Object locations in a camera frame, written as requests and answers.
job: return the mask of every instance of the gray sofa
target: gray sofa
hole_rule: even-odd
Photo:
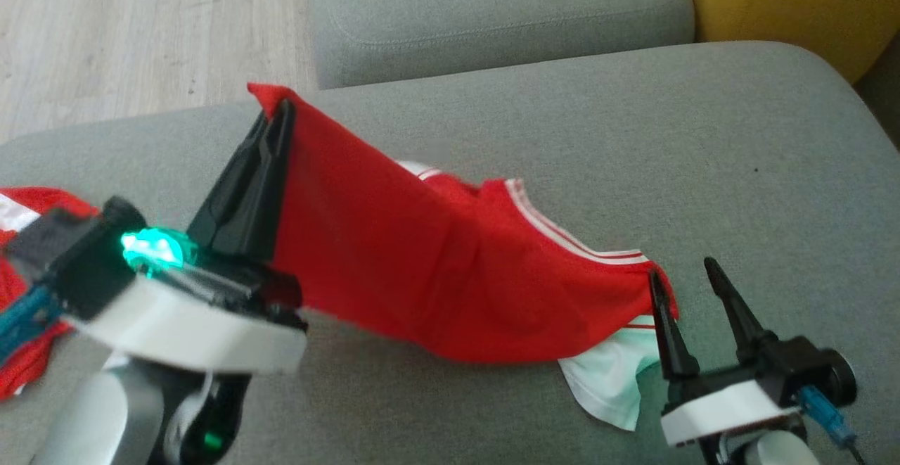
[[[317,64],[333,84],[353,81]],[[363,67],[361,82],[391,68]],[[734,359],[702,267],[716,256],[765,325],[851,360],[861,393],[845,414],[859,448],[871,463],[900,456],[889,410],[900,157],[822,59],[771,42],[662,46],[305,98],[393,158],[473,181],[524,177],[537,207],[585,243],[644,250],[671,277],[706,369]],[[0,146],[0,186],[59,186],[95,203],[118,193],[154,224],[183,228],[256,114],[248,101],[19,138]],[[639,378],[642,413],[627,433],[587,416],[553,363],[450,363],[309,320],[300,372],[253,382],[225,463],[702,462],[665,445],[658,368]],[[106,354],[81,337],[59,341],[45,378],[0,405],[3,463],[28,461]],[[823,464],[849,462],[812,423],[810,443]]]
[[[309,0],[319,86],[689,43],[691,0]]]

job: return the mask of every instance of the yellow cushion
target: yellow cushion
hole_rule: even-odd
[[[816,52],[854,82],[900,29],[900,0],[694,0],[697,40],[769,39]]]

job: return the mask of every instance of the green led light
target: green led light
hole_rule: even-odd
[[[146,266],[151,273],[154,269],[193,264],[197,258],[197,245],[186,234],[163,228],[123,234],[122,247],[122,256],[132,269]]]
[[[222,438],[213,432],[206,432],[206,434],[203,436],[203,445],[205,445],[212,451],[221,450],[223,443],[224,442]]]

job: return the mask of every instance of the wooden floor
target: wooden floor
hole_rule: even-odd
[[[315,87],[307,0],[0,0],[0,144]]]

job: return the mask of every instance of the red fabric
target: red fabric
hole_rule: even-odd
[[[0,195],[6,196],[38,214],[45,214],[49,209],[57,208],[57,206],[68,209],[77,215],[90,215],[94,212],[88,203],[81,201],[76,196],[59,189],[48,189],[48,187],[0,189]],[[3,230],[2,226],[3,222],[0,222],[0,246],[15,236],[15,231]],[[0,257],[0,311],[19,298],[26,289],[25,282],[19,278],[13,267]],[[16,389],[35,381],[43,374],[47,368],[53,339],[66,331],[68,331],[67,324],[56,324],[47,333],[20,347],[6,363],[0,365],[0,400],[12,397]]]
[[[650,314],[652,262],[575,255],[524,218],[507,181],[423,182],[288,88],[248,89],[269,117],[297,107],[274,266],[310,307],[491,363],[575,356]]]

